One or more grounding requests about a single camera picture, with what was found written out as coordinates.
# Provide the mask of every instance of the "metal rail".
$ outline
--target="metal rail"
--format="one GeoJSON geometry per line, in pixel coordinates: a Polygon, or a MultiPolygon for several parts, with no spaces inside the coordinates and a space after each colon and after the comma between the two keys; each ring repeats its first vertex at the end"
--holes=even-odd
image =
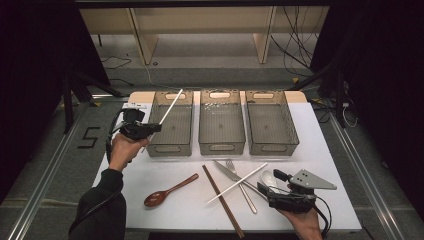
{"type": "Polygon", "coordinates": [[[43,176],[38,182],[37,187],[35,188],[25,208],[22,210],[18,220],[11,230],[8,237],[9,240],[18,240],[25,237],[25,234],[28,231],[32,220],[34,219],[35,214],[37,213],[38,208],[49,189],[50,183],[56,175],[57,169],[59,168],[63,157],[68,150],[69,144],[75,135],[75,130],[78,127],[81,117],[88,109],[88,106],[88,102],[81,103],[78,106],[77,112],[75,114],[75,124],[73,124],[69,132],[62,137],[62,140],[60,141],[59,146],[56,148],[56,151],[53,154],[49,165],[44,171],[43,176]]]}
{"type": "Polygon", "coordinates": [[[342,129],[340,127],[332,113],[330,113],[330,116],[331,124],[333,125],[333,128],[336,131],[362,186],[364,187],[365,193],[367,194],[377,217],[380,219],[388,238],[393,240],[406,239],[395,216],[390,211],[386,201],[378,190],[376,183],[374,182],[371,174],[368,172],[346,129],[342,129]]]}

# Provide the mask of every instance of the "clear plastic bin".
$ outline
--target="clear plastic bin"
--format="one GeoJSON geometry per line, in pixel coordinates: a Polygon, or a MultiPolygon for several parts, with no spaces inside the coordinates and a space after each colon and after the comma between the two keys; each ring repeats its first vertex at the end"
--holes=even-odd
{"type": "Polygon", "coordinates": [[[202,90],[199,145],[202,155],[242,155],[246,136],[238,90],[202,90]]]}
{"type": "MultiPolygon", "coordinates": [[[[149,123],[159,123],[178,92],[156,92],[149,123]]],[[[150,157],[191,156],[193,126],[193,91],[183,91],[155,133],[147,152],[150,157]]]]}
{"type": "Polygon", "coordinates": [[[299,145],[284,91],[246,91],[250,155],[291,156],[299,145]]]}

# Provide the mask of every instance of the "silver fork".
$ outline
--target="silver fork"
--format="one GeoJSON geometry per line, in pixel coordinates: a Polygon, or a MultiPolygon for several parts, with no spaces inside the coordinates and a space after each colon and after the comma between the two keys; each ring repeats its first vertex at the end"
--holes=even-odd
{"type": "MultiPolygon", "coordinates": [[[[231,161],[231,160],[226,160],[225,161],[225,164],[227,165],[227,168],[231,171],[231,172],[233,172],[234,174],[237,174],[237,171],[236,171],[236,168],[234,167],[234,164],[233,164],[233,162],[231,161]]],[[[240,189],[241,189],[241,192],[243,193],[243,195],[244,195],[244,198],[246,199],[246,201],[247,201],[247,204],[249,204],[249,207],[250,207],[250,209],[252,210],[252,212],[253,213],[258,213],[258,211],[256,210],[256,207],[255,207],[255,205],[253,204],[253,202],[252,202],[252,200],[250,199],[250,197],[249,197],[249,195],[247,195],[247,192],[246,192],[246,190],[244,190],[244,187],[241,185],[241,184],[239,184],[239,187],[240,187],[240,189]]]]}

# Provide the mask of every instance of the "metal spoon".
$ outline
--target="metal spoon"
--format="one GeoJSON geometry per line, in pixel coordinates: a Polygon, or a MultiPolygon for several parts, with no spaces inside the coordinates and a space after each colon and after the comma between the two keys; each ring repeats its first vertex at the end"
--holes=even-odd
{"type": "Polygon", "coordinates": [[[161,203],[163,203],[163,201],[165,201],[165,198],[172,191],[193,182],[197,178],[199,178],[199,175],[197,173],[195,173],[193,176],[187,178],[186,180],[182,181],[180,184],[178,184],[178,185],[176,185],[176,186],[174,186],[174,187],[172,187],[172,188],[170,188],[166,191],[158,191],[158,192],[154,192],[154,193],[150,194],[146,198],[146,200],[144,200],[144,205],[147,206],[147,207],[156,207],[156,206],[160,205],[161,203]]]}
{"type": "Polygon", "coordinates": [[[270,189],[276,193],[280,193],[280,191],[277,189],[277,180],[275,179],[274,175],[268,170],[265,170],[261,174],[262,182],[270,187],[270,189]]]}

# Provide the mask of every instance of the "human hand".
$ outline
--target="human hand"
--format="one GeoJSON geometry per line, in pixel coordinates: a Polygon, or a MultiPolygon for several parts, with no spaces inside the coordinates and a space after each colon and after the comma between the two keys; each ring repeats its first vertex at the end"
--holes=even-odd
{"type": "Polygon", "coordinates": [[[122,172],[128,162],[137,156],[138,151],[149,144],[147,139],[131,140],[121,133],[117,133],[112,140],[112,152],[109,169],[122,172]]]}
{"type": "Polygon", "coordinates": [[[318,213],[315,209],[311,209],[307,213],[292,213],[277,209],[283,214],[293,225],[297,235],[302,240],[319,239],[322,240],[319,228],[318,213]]]}

